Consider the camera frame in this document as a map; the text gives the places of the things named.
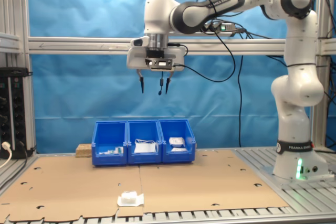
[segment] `green status light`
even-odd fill
[[[296,169],[296,179],[300,178],[301,165],[302,165],[302,158],[299,158],[299,160],[298,160],[298,167]]]

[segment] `metal table surface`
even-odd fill
[[[141,222],[145,223],[336,223],[336,182],[306,183],[292,185],[285,190],[276,185],[260,172],[264,166],[274,166],[276,159],[275,148],[232,148],[256,174],[263,179],[289,207],[282,208],[257,208],[257,209],[234,209],[218,211],[189,211],[189,212],[161,212],[144,214],[142,217],[118,218],[79,218],[63,224],[106,224]],[[29,158],[26,168],[22,173],[41,156],[68,156],[74,154],[50,154],[36,155]],[[329,163],[336,164],[336,155],[321,153]],[[0,170],[0,185],[23,164],[24,160],[11,161],[4,169]],[[53,224],[41,221],[17,222],[17,224]]]

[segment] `white tissue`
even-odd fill
[[[139,205],[143,205],[143,194],[137,195],[136,191],[125,191],[121,194],[121,197],[118,196],[117,203],[120,207],[137,207]]]

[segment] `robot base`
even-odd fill
[[[264,167],[261,172],[281,189],[289,185],[334,180],[328,163],[315,151],[278,154],[274,169]]]

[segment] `white power plug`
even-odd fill
[[[2,146],[2,148],[5,149],[6,151],[8,151],[8,152],[11,151],[11,149],[10,149],[10,144],[9,144],[8,142],[3,142],[1,146]]]
[[[3,148],[4,150],[6,150],[6,151],[9,152],[9,157],[8,157],[7,161],[6,161],[4,164],[2,164],[2,165],[0,166],[0,168],[4,167],[6,164],[8,164],[8,162],[9,162],[9,161],[11,160],[11,158],[12,158],[12,150],[10,149],[10,144],[9,144],[8,142],[3,142],[3,143],[1,144],[1,146],[2,146],[2,148]]]

